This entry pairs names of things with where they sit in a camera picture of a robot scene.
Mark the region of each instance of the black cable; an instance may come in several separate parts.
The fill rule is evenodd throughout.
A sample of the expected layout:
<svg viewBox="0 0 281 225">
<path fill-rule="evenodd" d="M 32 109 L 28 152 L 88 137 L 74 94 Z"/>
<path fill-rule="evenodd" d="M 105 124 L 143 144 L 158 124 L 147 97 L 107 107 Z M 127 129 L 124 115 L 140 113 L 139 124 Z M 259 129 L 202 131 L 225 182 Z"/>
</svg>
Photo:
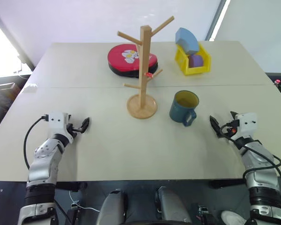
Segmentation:
<svg viewBox="0 0 281 225">
<path fill-rule="evenodd" d="M 73 222 L 71 222 L 69 216 L 66 214 L 66 212 L 63 210 L 63 208 L 61 207 L 61 205 L 58 203 L 58 201 L 56 201 L 54 199 L 55 204 L 57 205 L 57 207 L 59 208 L 59 210 L 62 212 L 62 214 L 65 216 L 66 220 L 72 225 Z"/>
<path fill-rule="evenodd" d="M 26 156 L 26 142 L 27 142 L 27 138 L 28 138 L 28 135 L 30 133 L 30 131 L 32 130 L 32 128 L 39 122 L 43 119 L 43 117 L 39 118 L 37 121 L 34 122 L 34 124 L 31 125 L 31 127 L 28 129 L 26 135 L 25 135 L 25 138 L 24 138 L 24 146 L 23 146 L 23 153 L 24 153 L 24 160 L 25 160 L 25 164 L 27 166 L 27 168 L 29 169 L 30 166 L 29 166 L 29 163 L 28 163 L 28 160 L 27 160 L 27 156 Z"/>
<path fill-rule="evenodd" d="M 27 166 L 27 168 L 29 169 L 30 166 L 29 166 L 29 163 L 28 163 L 28 160 L 27 160 L 27 156 L 26 156 L 26 142 L 27 142 L 27 138 L 28 138 L 28 135 L 30 133 L 30 131 L 32 130 L 32 128 L 41 120 L 48 120 L 48 115 L 46 116 L 42 116 L 41 118 L 39 118 L 37 121 L 35 121 L 31 127 L 28 129 L 26 135 L 25 135 L 25 139 L 24 139 L 24 146 L 23 146 L 23 153 L 24 153 L 24 160 L 25 160 L 25 164 Z M 62 212 L 62 214 L 65 216 L 66 220 L 72 225 L 73 223 L 71 222 L 69 216 L 66 214 L 66 212 L 63 210 L 63 208 L 61 207 L 61 205 L 58 203 L 58 201 L 56 201 L 54 199 L 54 202 L 55 204 L 57 205 L 57 207 L 59 208 L 59 210 Z"/>
<path fill-rule="evenodd" d="M 236 144 L 236 145 L 238 145 L 238 146 L 241 146 L 241 147 L 243 147 L 243 148 L 245 148 L 245 149 L 247 149 L 247 150 L 249 150 L 249 151 L 251 151 L 251 152 L 254 152 L 256 155 L 259 155 L 259 156 L 263 157 L 266 161 L 268 161 L 270 164 L 272 164 L 272 166 L 266 166 L 266 167 L 261 167 L 261 168 L 252 168 L 252 169 L 246 170 L 246 171 L 243 173 L 243 179 L 245 180 L 245 176 L 246 176 L 246 174 L 249 173 L 249 172 L 257 171 L 257 170 L 267 170 L 267 169 L 276 169 L 277 172 L 278 172 L 278 174 L 280 175 L 280 179 L 281 179 L 281 170 L 278 168 L 279 166 L 281 166 L 281 159 L 278 158 L 277 156 L 273 155 L 273 157 L 279 161 L 279 164 L 275 164 L 275 163 L 274 163 L 272 160 L 270 160 L 268 157 L 262 155 L 261 153 L 257 152 L 256 150 L 251 149 L 251 148 L 245 146 L 244 144 L 237 143 L 235 140 L 233 140 L 232 138 L 228 137 L 227 135 L 225 135 L 225 134 L 223 133 L 222 130 L 223 130 L 225 127 L 228 127 L 228 126 L 229 126 L 228 124 L 225 124 L 225 125 L 221 126 L 221 128 L 220 128 L 220 134 L 221 134 L 223 137 L 225 137 L 226 139 L 228 139 L 229 141 L 233 142 L 234 144 Z"/>
</svg>

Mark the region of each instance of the blue foam block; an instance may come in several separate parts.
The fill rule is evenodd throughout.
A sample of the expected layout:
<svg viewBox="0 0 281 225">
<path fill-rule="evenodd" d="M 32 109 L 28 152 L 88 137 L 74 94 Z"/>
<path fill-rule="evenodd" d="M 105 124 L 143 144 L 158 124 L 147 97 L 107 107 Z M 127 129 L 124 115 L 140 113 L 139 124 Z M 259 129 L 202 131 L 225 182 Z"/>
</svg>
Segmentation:
<svg viewBox="0 0 281 225">
<path fill-rule="evenodd" d="M 196 37 L 189 30 L 182 27 L 176 32 L 176 44 L 180 45 L 187 55 L 192 55 L 199 51 Z"/>
</svg>

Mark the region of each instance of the wooden peg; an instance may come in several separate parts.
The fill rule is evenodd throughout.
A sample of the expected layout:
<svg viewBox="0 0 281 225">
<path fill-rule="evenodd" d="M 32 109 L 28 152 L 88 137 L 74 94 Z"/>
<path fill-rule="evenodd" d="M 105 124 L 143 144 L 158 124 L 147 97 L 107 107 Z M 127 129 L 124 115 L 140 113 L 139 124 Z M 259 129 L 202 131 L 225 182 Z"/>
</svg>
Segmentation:
<svg viewBox="0 0 281 225">
<path fill-rule="evenodd" d="M 124 86 L 125 87 L 128 87 L 128 88 L 136 88 L 136 89 L 141 89 L 140 86 L 136 86 L 136 85 L 131 85 L 131 84 L 127 84 L 127 83 L 124 83 Z"/>
<path fill-rule="evenodd" d="M 142 42 L 139 41 L 138 39 L 135 39 L 127 34 L 122 33 L 121 31 L 118 31 L 118 36 L 127 39 L 128 41 L 131 41 L 137 45 L 142 45 Z"/>
<path fill-rule="evenodd" d="M 160 31 L 162 28 L 164 28 L 166 25 L 168 25 L 173 20 L 174 20 L 174 16 L 171 16 L 169 19 L 164 21 L 159 27 L 157 27 L 154 31 L 152 31 L 151 36 L 155 35 L 158 31 Z"/>
<path fill-rule="evenodd" d="M 136 46 L 136 51 L 138 54 L 140 54 L 140 46 L 139 45 L 135 45 Z"/>
<path fill-rule="evenodd" d="M 152 77 L 149 77 L 149 78 L 147 79 L 147 82 L 151 81 L 153 78 L 155 78 L 155 77 L 156 77 L 158 74 L 160 74 L 162 71 L 163 71 L 163 69 L 160 69 L 160 70 L 158 70 L 157 72 L 155 72 Z"/>
</svg>

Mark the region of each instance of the flower logo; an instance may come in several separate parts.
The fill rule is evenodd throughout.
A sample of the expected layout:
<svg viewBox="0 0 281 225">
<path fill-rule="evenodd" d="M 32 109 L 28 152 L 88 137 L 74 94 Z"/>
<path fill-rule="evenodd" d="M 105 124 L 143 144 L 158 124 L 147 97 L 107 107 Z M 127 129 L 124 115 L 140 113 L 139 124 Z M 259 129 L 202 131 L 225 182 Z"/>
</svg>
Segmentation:
<svg viewBox="0 0 281 225">
<path fill-rule="evenodd" d="M 122 53 L 122 56 L 125 58 L 125 61 L 127 63 L 133 63 L 134 59 L 138 59 L 139 58 L 138 53 L 136 51 L 134 51 L 134 50 L 125 50 Z"/>
</svg>

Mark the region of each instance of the yellow bin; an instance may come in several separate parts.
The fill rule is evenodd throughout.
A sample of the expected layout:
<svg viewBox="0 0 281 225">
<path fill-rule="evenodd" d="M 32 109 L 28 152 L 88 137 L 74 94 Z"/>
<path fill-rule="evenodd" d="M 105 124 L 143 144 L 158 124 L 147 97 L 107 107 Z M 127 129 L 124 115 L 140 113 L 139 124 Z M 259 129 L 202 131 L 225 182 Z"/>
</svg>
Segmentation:
<svg viewBox="0 0 281 225">
<path fill-rule="evenodd" d="M 199 43 L 199 51 L 196 55 L 200 55 L 203 58 L 203 66 L 202 67 L 188 67 L 188 55 L 183 51 L 183 49 L 177 45 L 177 52 L 175 55 L 175 61 L 178 63 L 181 71 L 185 76 L 200 74 L 204 72 L 209 72 L 211 68 L 211 56 L 206 52 L 203 46 Z"/>
</svg>

